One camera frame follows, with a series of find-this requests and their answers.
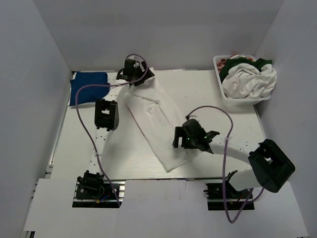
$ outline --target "cable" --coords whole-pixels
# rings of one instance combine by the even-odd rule
[[[104,192],[105,192],[105,187],[102,187],[103,188],[103,192],[101,193],[101,195],[99,196],[99,197],[93,197],[93,198],[100,198],[103,194],[104,194]]]
[[[108,197],[109,197],[109,195],[104,196],[103,198],[99,199],[99,201],[100,201],[100,202],[101,202],[101,201],[104,201],[104,200],[107,199]]]
[[[106,173],[105,173],[103,167],[101,166],[101,162],[100,162],[100,158],[99,158],[99,155],[98,155],[98,151],[97,151],[96,144],[95,144],[95,142],[94,142],[94,140],[93,140],[91,134],[89,133],[88,129],[86,128],[86,126],[85,126],[85,124],[84,124],[84,122],[83,122],[83,120],[82,120],[82,118],[81,118],[81,116],[80,116],[80,114],[79,114],[78,95],[79,95],[79,93],[80,93],[83,89],[85,89],[85,88],[91,88],[91,87],[105,87],[105,88],[107,88],[107,87],[118,87],[118,86],[123,86],[123,85],[126,85],[126,84],[135,83],[135,82],[138,82],[138,81],[142,80],[142,79],[145,77],[145,75],[147,74],[148,70],[149,70],[148,64],[147,64],[147,62],[145,61],[145,59],[144,59],[142,56],[138,55],[138,54],[130,54],[130,55],[127,56],[127,58],[129,58],[130,56],[140,57],[140,58],[145,62],[145,64],[146,64],[146,69],[145,69],[145,71],[144,71],[144,74],[143,74],[139,79],[133,80],[133,81],[131,81],[131,82],[126,82],[126,83],[121,83],[121,84],[115,84],[115,85],[103,85],[103,84],[90,84],[90,85],[86,85],[86,86],[81,87],[81,88],[77,91],[76,97],[75,97],[75,105],[76,105],[76,112],[77,112],[78,119],[79,119],[80,123],[82,124],[84,130],[86,131],[87,135],[89,136],[89,138],[90,138],[90,140],[91,140],[91,142],[92,142],[92,144],[93,144],[93,147],[94,147],[95,152],[96,152],[96,157],[97,157],[97,161],[98,161],[99,168],[100,168],[101,172],[104,174],[105,178],[108,180],[108,182],[109,182],[109,184],[110,184],[110,186],[111,186],[111,188],[112,188],[112,191],[114,191],[114,186],[113,186],[111,180],[109,179],[109,177],[106,175]],[[117,200],[118,206],[120,207],[119,198],[118,198],[118,196],[117,196],[117,194],[116,194],[115,192],[113,192],[113,193],[114,193],[115,199]]]
[[[232,118],[231,116],[226,112],[224,111],[223,109],[219,108],[219,107],[215,107],[215,106],[200,106],[200,107],[197,107],[195,109],[193,109],[187,116],[186,118],[188,118],[190,116],[190,114],[192,114],[193,112],[195,112],[196,110],[200,109],[200,108],[215,108],[215,109],[218,109],[220,111],[222,111],[223,113],[226,114],[226,116],[229,118],[230,122],[231,122],[231,127],[230,127],[230,130],[228,131],[228,134],[226,136],[226,140],[225,140],[225,143],[224,143],[224,151],[223,151],[223,164],[222,164],[222,198],[223,198],[223,206],[224,206],[224,211],[226,212],[226,216],[227,216],[227,219],[230,223],[235,223],[235,221],[238,219],[238,217],[240,216],[240,213],[242,212],[243,208],[247,205],[248,203],[248,200],[250,199],[251,195],[252,195],[252,191],[253,191],[253,188],[250,189],[250,192],[248,193],[245,201],[243,202],[241,208],[239,209],[237,215],[233,218],[233,220],[230,218],[229,216],[229,212],[228,212],[228,206],[227,206],[227,199],[226,199],[226,183],[225,183],[225,179],[226,179],[226,159],[227,159],[227,149],[228,149],[228,138],[230,137],[231,135],[231,132],[232,132],[232,129],[233,129],[233,121],[232,121]],[[254,199],[252,200],[255,201],[257,200],[261,194],[262,194],[263,191],[260,192],[260,194]]]
[[[251,201],[248,201],[248,204],[249,203],[253,203],[255,202],[256,200],[258,200],[259,197],[261,197],[262,193],[264,192],[264,187],[261,189],[261,192],[258,194],[258,196],[256,196],[256,198],[254,198],[253,200]]]

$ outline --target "white basket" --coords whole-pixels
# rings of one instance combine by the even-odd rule
[[[254,56],[247,56],[246,57],[250,57],[254,60],[256,60],[256,58]],[[250,99],[250,98],[227,98],[227,96],[225,95],[225,93],[223,92],[223,88],[222,88],[222,83],[220,80],[220,76],[217,70],[217,62],[222,59],[222,58],[230,58],[230,55],[225,55],[225,56],[215,56],[213,57],[213,64],[214,64],[214,69],[216,71],[216,75],[217,75],[217,79],[218,79],[218,84],[219,84],[219,88],[221,91],[221,95],[222,95],[222,100],[223,102],[227,105],[227,106],[241,106],[241,105],[255,105],[261,101],[264,100],[268,100],[270,99],[271,95],[269,95],[266,98],[259,98],[259,99]]]

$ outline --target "white floor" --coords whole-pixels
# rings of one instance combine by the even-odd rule
[[[130,180],[119,209],[72,208],[76,181],[41,179],[25,224],[34,238],[297,238],[307,231],[290,184],[230,224],[197,181]]]
[[[215,71],[169,70],[155,71],[155,74],[184,115],[201,105],[218,106],[232,116],[233,138],[250,142],[263,141],[253,106],[228,108],[223,104]],[[108,75],[109,80],[114,81],[116,73]],[[111,138],[106,156],[103,156],[103,161],[110,160],[109,166],[104,169],[111,179],[201,178],[221,175],[222,156],[209,153],[201,153],[193,161],[167,173],[150,149],[126,104],[119,101],[118,105],[120,124]],[[94,110],[93,106],[80,109],[80,114],[93,135],[96,134]],[[194,114],[205,130],[227,134],[230,122],[222,112],[200,109]],[[76,110],[68,108],[53,158],[52,178],[76,179],[82,176],[88,168],[92,152],[93,147],[79,123]],[[228,172],[248,168],[249,165],[236,159],[227,160]]]
[[[222,101],[214,71],[156,71],[185,114],[201,105],[228,111],[234,121],[232,137],[261,142],[263,134],[253,106],[228,108]],[[109,74],[110,81],[115,73]],[[95,135],[94,107],[80,109],[88,130]],[[127,106],[119,102],[120,124],[103,161],[111,179],[198,178],[221,175],[222,157],[201,153],[192,162],[166,173],[152,153]],[[221,112],[202,109],[197,119],[206,130],[226,134],[229,121]],[[41,179],[25,224],[35,238],[296,238],[307,231],[287,182],[279,193],[265,191],[255,210],[243,211],[235,224],[224,211],[208,211],[205,185],[184,180],[128,180],[119,209],[72,208],[76,178],[88,168],[93,152],[75,109],[68,108],[53,157],[50,179]],[[228,158],[227,171],[249,165]],[[233,217],[236,211],[230,212]]]

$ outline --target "black clamp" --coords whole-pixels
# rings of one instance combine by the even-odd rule
[[[249,162],[259,184],[270,192],[278,192],[295,171],[294,164],[270,139],[250,152]]]
[[[109,114],[103,113],[105,110],[109,110]],[[115,101],[106,101],[105,99],[97,99],[95,125],[97,129],[102,127],[107,128],[107,131],[116,130],[119,125],[118,103]]]
[[[181,127],[177,126],[175,128],[173,147],[178,148],[179,138],[182,138],[181,147],[185,149],[200,149],[213,154],[209,143],[219,134],[219,132],[213,130],[206,133],[198,121],[189,119]]]
[[[78,177],[78,186],[76,197],[83,199],[85,197],[99,197],[104,193],[104,175],[91,174],[89,170],[84,173],[84,177]]]
[[[142,77],[144,74],[144,71],[142,71],[140,65],[145,68],[147,67],[145,61],[138,62],[134,59],[126,59],[124,62],[124,68],[119,70],[116,79],[124,79],[127,82],[131,82],[134,80],[137,80]],[[138,82],[133,83],[135,86],[138,86],[145,82],[145,80],[154,77],[155,75],[152,73],[152,71],[148,68],[147,74]]]

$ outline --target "clothes pile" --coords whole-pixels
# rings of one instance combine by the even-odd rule
[[[217,62],[217,70],[228,98],[265,98],[276,84],[272,60],[254,61],[243,55],[232,55]]]

